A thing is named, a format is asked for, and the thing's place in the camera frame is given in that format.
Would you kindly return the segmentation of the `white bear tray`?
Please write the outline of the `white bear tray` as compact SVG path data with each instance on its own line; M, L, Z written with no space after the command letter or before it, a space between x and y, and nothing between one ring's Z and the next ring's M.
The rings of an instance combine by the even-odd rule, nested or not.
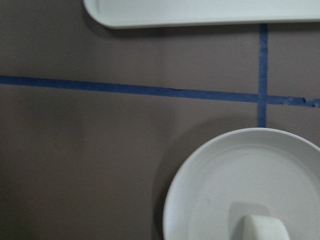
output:
M85 0L110 29L319 22L318 0Z

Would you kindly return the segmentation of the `cream round plate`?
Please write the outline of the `cream round plate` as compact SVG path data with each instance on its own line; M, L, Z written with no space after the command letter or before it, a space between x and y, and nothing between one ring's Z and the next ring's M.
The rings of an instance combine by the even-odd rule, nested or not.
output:
M193 152L166 195L166 240L240 240L244 218L280 219L292 240L320 237L320 149L295 134L246 128Z

